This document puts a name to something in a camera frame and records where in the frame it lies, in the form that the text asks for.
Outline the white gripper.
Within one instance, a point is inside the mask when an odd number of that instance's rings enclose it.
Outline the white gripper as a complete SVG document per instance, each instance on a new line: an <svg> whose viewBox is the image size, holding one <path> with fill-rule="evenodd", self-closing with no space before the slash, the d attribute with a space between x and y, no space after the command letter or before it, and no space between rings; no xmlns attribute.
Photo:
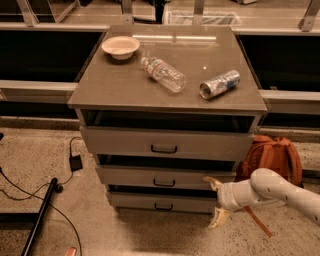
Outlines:
<svg viewBox="0 0 320 256"><path fill-rule="evenodd" d="M211 228L222 226L228 220L231 212L263 201L262 196L253 189L249 180L223 184L209 176L205 176L203 180L210 183L213 191L218 191L218 202L223 207L214 209L214 216L209 224Z"/></svg>

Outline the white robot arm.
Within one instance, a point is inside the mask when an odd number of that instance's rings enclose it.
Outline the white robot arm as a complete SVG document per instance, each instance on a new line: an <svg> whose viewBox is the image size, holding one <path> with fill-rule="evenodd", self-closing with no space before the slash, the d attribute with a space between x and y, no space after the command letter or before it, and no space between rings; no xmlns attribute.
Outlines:
<svg viewBox="0 0 320 256"><path fill-rule="evenodd" d="M258 168L249 179L239 182L221 183L209 176L203 180L217 193L219 207L215 208L211 221L213 228L223 225L232 212L279 202L293 207L320 225L320 195L293 185L271 169Z"/></svg>

